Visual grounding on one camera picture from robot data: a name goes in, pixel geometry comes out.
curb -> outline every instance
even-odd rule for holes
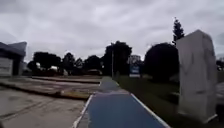
[[[48,81],[56,81],[56,82],[74,82],[74,83],[83,83],[83,84],[99,84],[97,81],[80,81],[80,80],[62,80],[62,79],[49,79],[49,78],[39,78],[39,77],[29,77],[37,80],[48,80]]]
[[[18,90],[18,91],[23,91],[27,93],[32,93],[32,94],[37,94],[37,95],[44,95],[44,96],[49,96],[53,98],[66,98],[66,99],[76,99],[76,100],[87,100],[89,98],[89,94],[84,94],[84,93],[77,93],[72,94],[71,92],[63,92],[63,91],[54,91],[54,92],[42,92],[38,90],[33,90],[33,89],[27,89],[24,87],[19,87],[13,84],[7,84],[7,83],[2,83],[0,82],[0,86]]]

low building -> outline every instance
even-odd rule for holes
[[[26,55],[26,42],[4,44],[0,42],[0,75],[21,75]]]

evergreen tree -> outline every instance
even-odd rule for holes
[[[172,43],[176,45],[176,41],[184,37],[184,29],[182,28],[179,20],[175,17],[173,26],[173,41]]]

concrete slab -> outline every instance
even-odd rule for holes
[[[0,120],[5,128],[66,128],[80,116],[80,100],[57,99],[0,88]]]

bush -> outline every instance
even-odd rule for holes
[[[145,72],[154,80],[168,80],[178,73],[178,51],[168,43],[156,44],[147,51],[144,64]]]

